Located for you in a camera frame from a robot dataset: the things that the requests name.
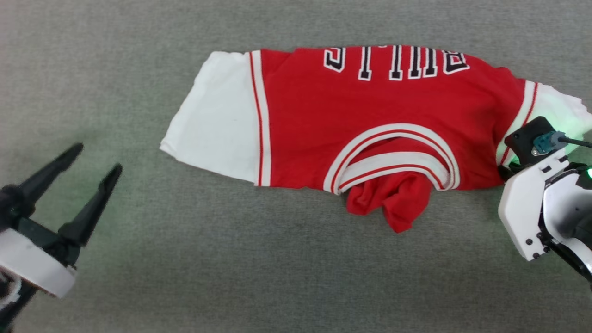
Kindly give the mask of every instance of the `jersey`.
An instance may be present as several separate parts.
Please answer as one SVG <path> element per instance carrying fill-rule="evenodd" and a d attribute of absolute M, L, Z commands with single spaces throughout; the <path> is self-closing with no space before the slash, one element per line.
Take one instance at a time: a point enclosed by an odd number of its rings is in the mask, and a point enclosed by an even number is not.
<path fill-rule="evenodd" d="M 427 204 L 426 184 L 502 184 L 497 166 L 514 158 L 504 138 L 537 116 L 574 138 L 592 129 L 580 99 L 465 53 L 401 45 L 214 52 L 160 148 L 259 186 L 370 191 L 373 200 L 348 201 L 365 213 L 392 196 Z M 408 194 L 397 191 L 404 184 Z M 410 226 L 409 218 L 389 222 L 399 232 Z"/>

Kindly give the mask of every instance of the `red stripe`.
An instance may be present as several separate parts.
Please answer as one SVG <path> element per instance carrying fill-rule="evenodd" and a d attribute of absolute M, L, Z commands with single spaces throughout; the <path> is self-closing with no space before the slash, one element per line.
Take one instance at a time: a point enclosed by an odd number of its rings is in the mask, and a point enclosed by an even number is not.
<path fill-rule="evenodd" d="M 361 175 L 359 175 L 357 177 L 353 177 L 352 179 L 348 180 L 347 182 L 344 182 L 339 188 L 346 187 L 348 184 L 350 184 L 350 183 L 352 183 L 352 182 L 354 182 L 354 181 L 356 181 L 356 180 L 358 180 L 360 178 L 364 178 L 366 176 L 370 176 L 370 175 L 376 174 L 378 172 L 382 172 L 382 171 L 386 171 L 386 170 L 392 170 L 392 169 L 399 169 L 399 168 L 420 168 L 420 169 L 424 169 L 425 171 L 429 172 L 434 177 L 434 179 L 438 183 L 438 186 L 441 189 L 444 189 L 444 186 L 440 182 L 440 179 L 434 174 L 434 172 L 430 168 L 428 168 L 428 167 L 426 167 L 424 165 L 417 165 L 417 164 L 392 165 L 392 166 L 386 166 L 384 168 L 372 170 L 372 171 L 366 172 L 365 174 L 361 174 Z"/>
<path fill-rule="evenodd" d="M 522 123 L 521 127 L 526 125 L 526 123 L 528 123 L 528 118 L 532 114 L 532 110 L 534 110 L 534 108 L 535 108 L 536 91 L 538 89 L 539 89 L 539 84 L 538 84 L 538 82 L 535 82 L 535 90 L 533 91 L 533 94 L 532 94 L 532 103 L 530 103 L 530 110 L 528 110 L 528 113 L 526 114 L 526 118 L 524 119 L 524 122 Z M 501 157 L 501 161 L 500 161 L 500 163 L 502 165 L 504 164 L 504 161 L 506 160 L 506 157 L 508 157 L 509 153 L 510 153 L 510 147 L 506 147 L 506 151 L 504 151 L 504 155 Z"/>
<path fill-rule="evenodd" d="M 339 174 L 339 171 L 341 170 L 341 168 L 343 167 L 343 164 L 345 163 L 345 161 L 347 161 L 347 159 L 350 157 L 351 154 L 353 154 L 353 152 L 360 147 L 361 145 L 363 145 L 365 142 L 367 142 L 368 140 L 372 140 L 373 138 L 377 137 L 377 136 L 381 136 L 381 135 L 385 135 L 385 134 L 391 134 L 391 133 L 407 133 L 407 134 L 413 134 L 413 135 L 417 135 L 417 136 L 421 136 L 424 139 L 427 139 L 428 141 L 434 143 L 436 146 L 438 146 L 442 151 L 444 151 L 444 149 L 442 149 L 442 147 L 440 145 L 438 145 L 437 142 L 434 142 L 431 138 L 422 135 L 420 133 L 417 132 L 413 132 L 413 131 L 409 131 L 409 130 L 390 130 L 390 131 L 386 131 L 386 132 L 381 132 L 378 134 L 374 134 L 372 136 L 367 137 L 366 139 L 364 139 L 363 141 L 361 141 L 360 143 L 358 143 L 351 151 L 349 151 L 349 153 L 345 156 L 345 158 L 341 161 L 341 163 L 339 164 L 339 167 L 337 168 L 337 171 L 335 172 L 335 174 L 333 175 L 333 179 L 331 180 L 331 190 L 333 191 L 333 188 L 335 187 L 335 181 L 337 180 L 337 175 Z M 454 184 L 454 172 L 453 170 L 450 170 L 451 173 L 451 181 Z"/>
<path fill-rule="evenodd" d="M 257 116 L 259 117 L 259 179 L 257 185 L 261 186 L 263 178 L 263 121 L 261 119 L 261 108 L 259 106 L 259 97 L 257 96 L 257 86 L 255 85 L 255 70 L 253 67 L 253 53 L 249 52 L 249 60 L 251 62 L 251 80 L 253 82 L 253 90 L 255 92 L 255 104 L 257 105 Z"/>

